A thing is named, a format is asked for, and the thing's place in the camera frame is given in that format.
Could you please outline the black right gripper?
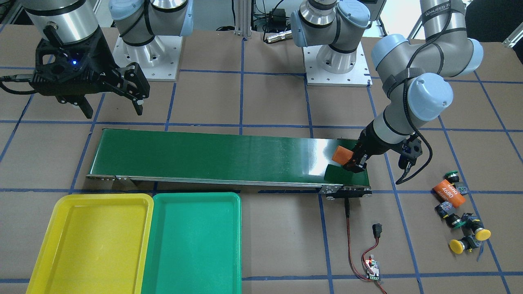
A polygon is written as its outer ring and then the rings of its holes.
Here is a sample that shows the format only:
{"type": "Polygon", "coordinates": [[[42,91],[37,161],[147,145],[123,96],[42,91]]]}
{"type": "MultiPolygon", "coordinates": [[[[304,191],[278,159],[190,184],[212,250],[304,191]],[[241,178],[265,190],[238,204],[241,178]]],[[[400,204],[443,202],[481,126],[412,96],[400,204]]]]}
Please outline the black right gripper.
{"type": "Polygon", "coordinates": [[[36,66],[30,86],[43,96],[73,96],[73,106],[86,118],[93,108],[84,95],[119,89],[129,99],[137,115],[143,114],[144,99],[150,85],[137,62],[127,67],[116,65],[101,28],[84,40],[66,44],[56,28],[44,28],[45,37],[36,50],[36,66]]]}

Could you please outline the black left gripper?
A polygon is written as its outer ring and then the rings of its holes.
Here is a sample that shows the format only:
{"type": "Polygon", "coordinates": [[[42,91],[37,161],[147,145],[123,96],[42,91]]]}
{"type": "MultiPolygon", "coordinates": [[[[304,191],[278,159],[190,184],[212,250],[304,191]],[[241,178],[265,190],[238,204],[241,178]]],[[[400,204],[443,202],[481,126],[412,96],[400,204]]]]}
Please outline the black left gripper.
{"type": "Polygon", "coordinates": [[[345,170],[355,173],[365,171],[367,159],[391,149],[392,144],[383,141],[376,134],[373,121],[359,134],[358,142],[353,149],[353,156],[342,166],[345,170]]]}

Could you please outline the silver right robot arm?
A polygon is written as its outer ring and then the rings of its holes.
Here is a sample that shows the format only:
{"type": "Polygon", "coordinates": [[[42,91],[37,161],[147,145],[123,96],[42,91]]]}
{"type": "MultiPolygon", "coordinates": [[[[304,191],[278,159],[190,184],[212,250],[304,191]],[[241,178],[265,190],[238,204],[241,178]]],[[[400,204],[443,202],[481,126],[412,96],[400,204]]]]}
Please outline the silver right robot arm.
{"type": "Polygon", "coordinates": [[[93,116],[88,94],[115,93],[142,115],[150,80],[174,81],[192,0],[23,0],[42,39],[32,74],[2,78],[93,116]]]}

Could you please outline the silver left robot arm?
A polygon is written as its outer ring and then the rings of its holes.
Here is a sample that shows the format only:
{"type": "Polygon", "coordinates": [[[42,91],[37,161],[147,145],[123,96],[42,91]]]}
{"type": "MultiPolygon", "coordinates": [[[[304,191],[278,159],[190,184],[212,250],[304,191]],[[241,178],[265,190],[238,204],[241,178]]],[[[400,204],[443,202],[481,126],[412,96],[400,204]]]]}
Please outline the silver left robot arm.
{"type": "MultiPolygon", "coordinates": [[[[437,118],[453,101],[444,78],[466,75],[479,67],[482,45],[467,37],[466,6],[461,0],[422,0],[426,41],[411,44],[402,35],[387,35],[371,52],[375,70],[390,104],[361,132],[352,151],[339,149],[333,160],[359,173],[367,160],[393,150],[407,173],[429,147],[419,128],[437,118]]],[[[351,61],[371,13],[358,0],[305,0],[291,14],[294,43],[301,48],[321,45],[321,66],[332,73],[352,69],[351,61]]]]}

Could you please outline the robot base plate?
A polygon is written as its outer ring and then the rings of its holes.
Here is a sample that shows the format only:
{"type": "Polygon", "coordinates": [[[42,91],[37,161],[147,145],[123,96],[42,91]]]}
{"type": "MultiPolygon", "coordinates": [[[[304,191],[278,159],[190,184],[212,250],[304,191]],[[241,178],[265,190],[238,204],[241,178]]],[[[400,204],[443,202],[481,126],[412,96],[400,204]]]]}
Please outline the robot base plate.
{"type": "Polygon", "coordinates": [[[180,36],[156,36],[147,45],[133,47],[118,38],[113,58],[119,67],[137,62],[148,81],[175,82],[183,41],[180,36]]]}
{"type": "Polygon", "coordinates": [[[357,50],[349,54],[333,51],[329,45],[302,48],[307,84],[312,86],[372,85],[364,49],[359,43],[357,50]]]}

